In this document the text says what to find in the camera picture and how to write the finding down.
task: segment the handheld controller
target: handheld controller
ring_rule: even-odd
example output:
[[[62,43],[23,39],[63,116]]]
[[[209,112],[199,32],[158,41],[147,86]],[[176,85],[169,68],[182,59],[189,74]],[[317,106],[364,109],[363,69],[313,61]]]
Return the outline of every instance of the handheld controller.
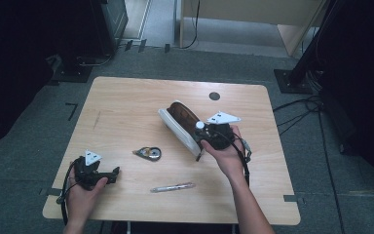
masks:
[[[99,161],[96,161],[89,166],[86,165],[86,159],[80,156],[74,164],[75,170],[75,180],[86,190],[93,190],[96,183],[102,178],[107,177],[109,183],[115,183],[117,180],[118,173],[120,172],[120,167],[117,167],[112,171],[112,173],[99,173],[97,171],[99,166]]]
[[[230,146],[235,136],[229,124],[205,124],[202,121],[197,122],[193,139],[197,144],[205,139],[214,149],[220,150]]]

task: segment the hand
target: hand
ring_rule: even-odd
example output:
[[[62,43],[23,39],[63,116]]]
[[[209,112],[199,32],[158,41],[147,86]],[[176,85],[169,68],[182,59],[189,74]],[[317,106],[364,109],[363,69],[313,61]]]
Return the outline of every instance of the hand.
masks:
[[[242,137],[239,131],[239,127],[231,125],[230,128],[232,129],[234,134],[236,134],[238,137]],[[238,152],[233,147],[233,145],[230,145],[223,150],[215,150],[204,139],[201,141],[201,144],[203,148],[215,158],[218,167],[220,167],[220,170],[224,173],[224,175],[226,175],[227,178],[230,179],[232,178],[232,176],[243,177],[243,164]],[[243,144],[237,137],[235,137],[234,144],[242,153],[244,153]]]
[[[82,233],[87,219],[94,210],[96,200],[107,181],[107,177],[100,179],[93,190],[88,191],[79,184],[74,185],[76,183],[75,170],[72,167],[69,174],[69,186],[73,187],[66,196],[68,223],[65,226],[64,233]]]

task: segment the wooden furniture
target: wooden furniture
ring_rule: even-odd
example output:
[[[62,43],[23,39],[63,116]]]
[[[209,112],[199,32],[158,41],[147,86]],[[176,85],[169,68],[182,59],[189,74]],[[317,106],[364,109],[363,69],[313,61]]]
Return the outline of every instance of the wooden furniture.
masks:
[[[219,100],[209,94],[217,92]],[[229,182],[214,158],[199,162],[158,115],[176,99],[205,120],[219,110],[242,118],[237,123],[253,155],[248,163],[250,187],[273,224],[300,221],[281,149],[281,140],[265,87],[206,82],[98,77],[94,80],[66,149],[53,188],[61,188],[69,162],[86,149],[103,158],[98,171],[121,168],[117,182],[103,190],[93,219],[155,222],[237,223]],[[150,162],[131,152],[160,147]],[[151,193],[153,187],[193,182],[196,187]],[[44,217],[61,218],[56,197],[48,197]]]
[[[181,1],[180,47],[184,18],[195,18],[199,0]],[[287,53],[292,56],[306,33],[321,21],[326,0],[203,0],[199,18],[277,24]]]

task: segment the table top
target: table top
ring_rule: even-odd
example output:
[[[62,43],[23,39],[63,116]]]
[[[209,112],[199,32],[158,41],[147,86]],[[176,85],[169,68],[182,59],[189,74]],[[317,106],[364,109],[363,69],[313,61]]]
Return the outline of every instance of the table top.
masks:
[[[219,100],[209,94],[217,92]],[[102,156],[98,171],[121,171],[103,189],[92,219],[237,223],[233,194],[215,159],[199,162],[161,120],[158,110],[180,100],[201,120],[218,111],[238,116],[242,137],[253,152],[248,163],[250,188],[271,224],[300,221],[281,140],[264,86],[189,81],[97,77],[84,104],[53,184],[61,188],[69,163],[88,149]],[[132,154],[156,146],[163,156],[151,162]],[[151,193],[165,185],[193,182],[196,187]],[[49,196],[43,215],[62,218],[56,196]]]

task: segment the silver pen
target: silver pen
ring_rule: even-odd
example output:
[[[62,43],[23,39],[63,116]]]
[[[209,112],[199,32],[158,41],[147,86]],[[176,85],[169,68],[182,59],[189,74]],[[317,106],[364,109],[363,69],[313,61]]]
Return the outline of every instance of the silver pen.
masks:
[[[192,182],[186,182],[186,183],[179,183],[179,184],[171,185],[171,186],[155,187],[155,188],[150,189],[150,191],[153,193],[158,193],[158,192],[167,192],[167,191],[174,191],[174,190],[179,190],[179,189],[193,188],[195,186],[196,184]]]

